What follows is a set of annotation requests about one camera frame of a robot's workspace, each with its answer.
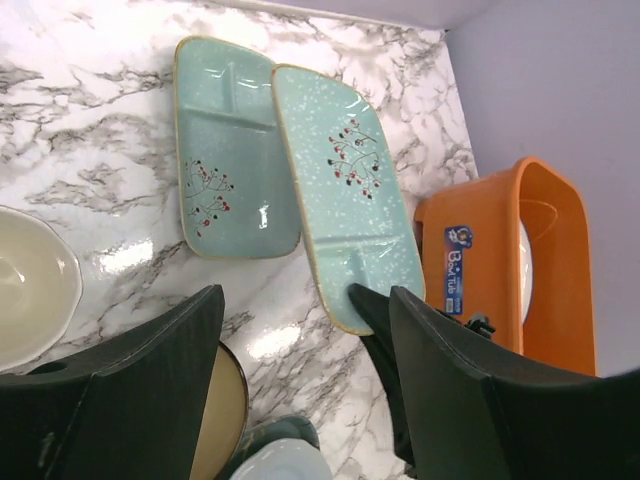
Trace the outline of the mint rectangular dish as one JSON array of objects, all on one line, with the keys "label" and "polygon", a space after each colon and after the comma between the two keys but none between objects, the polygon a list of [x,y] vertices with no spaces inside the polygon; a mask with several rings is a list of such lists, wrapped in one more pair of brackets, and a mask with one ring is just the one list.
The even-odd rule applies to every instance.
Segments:
[{"label": "mint rectangular dish", "polygon": [[421,260],[375,109],[352,87],[278,64],[272,93],[319,298],[339,329],[369,336],[351,304],[357,283],[425,292]]},{"label": "mint rectangular dish", "polygon": [[301,219],[275,111],[268,57],[189,36],[174,55],[180,210],[188,246],[205,258],[277,258]]}]

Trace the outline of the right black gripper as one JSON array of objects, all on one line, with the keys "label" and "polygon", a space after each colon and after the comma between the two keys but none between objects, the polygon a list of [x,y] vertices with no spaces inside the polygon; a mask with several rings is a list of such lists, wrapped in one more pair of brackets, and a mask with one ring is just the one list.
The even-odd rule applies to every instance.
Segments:
[{"label": "right black gripper", "polygon": [[[347,293],[355,311],[373,331],[372,335],[361,336],[360,340],[373,362],[387,397],[392,422],[394,453],[406,463],[414,463],[392,341],[389,297],[357,283],[351,284]],[[482,313],[473,314],[466,322],[462,322],[444,311],[439,311],[439,313],[480,336],[492,336],[496,331],[489,318]]]}]

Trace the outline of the dark green mug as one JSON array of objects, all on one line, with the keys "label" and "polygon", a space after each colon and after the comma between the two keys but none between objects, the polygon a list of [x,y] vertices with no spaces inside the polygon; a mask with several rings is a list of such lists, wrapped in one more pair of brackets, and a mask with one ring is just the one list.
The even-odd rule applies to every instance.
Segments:
[{"label": "dark green mug", "polygon": [[28,363],[68,329],[83,292],[78,258],[51,226],[1,208],[1,369]]}]

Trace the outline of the brown cream bowl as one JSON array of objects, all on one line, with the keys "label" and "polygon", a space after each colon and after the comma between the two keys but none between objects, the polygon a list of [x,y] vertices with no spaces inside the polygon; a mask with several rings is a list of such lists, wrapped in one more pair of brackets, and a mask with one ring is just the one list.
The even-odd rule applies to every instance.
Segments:
[{"label": "brown cream bowl", "polygon": [[219,343],[190,479],[215,479],[233,457],[246,428],[249,393],[233,352]]}]

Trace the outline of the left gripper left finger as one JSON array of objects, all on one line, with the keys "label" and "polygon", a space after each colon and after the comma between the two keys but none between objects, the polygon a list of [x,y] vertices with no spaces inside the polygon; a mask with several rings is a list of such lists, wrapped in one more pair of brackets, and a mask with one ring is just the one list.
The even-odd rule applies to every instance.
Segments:
[{"label": "left gripper left finger", "polygon": [[2,478],[188,478],[224,308],[222,287],[207,286],[84,351],[2,375]]}]

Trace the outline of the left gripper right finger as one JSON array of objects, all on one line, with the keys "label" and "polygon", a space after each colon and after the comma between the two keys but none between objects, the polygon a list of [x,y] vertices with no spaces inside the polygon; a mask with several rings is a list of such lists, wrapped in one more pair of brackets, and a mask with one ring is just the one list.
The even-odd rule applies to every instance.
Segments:
[{"label": "left gripper right finger", "polygon": [[402,287],[392,340],[421,479],[635,479],[639,374],[599,378],[507,350]]}]

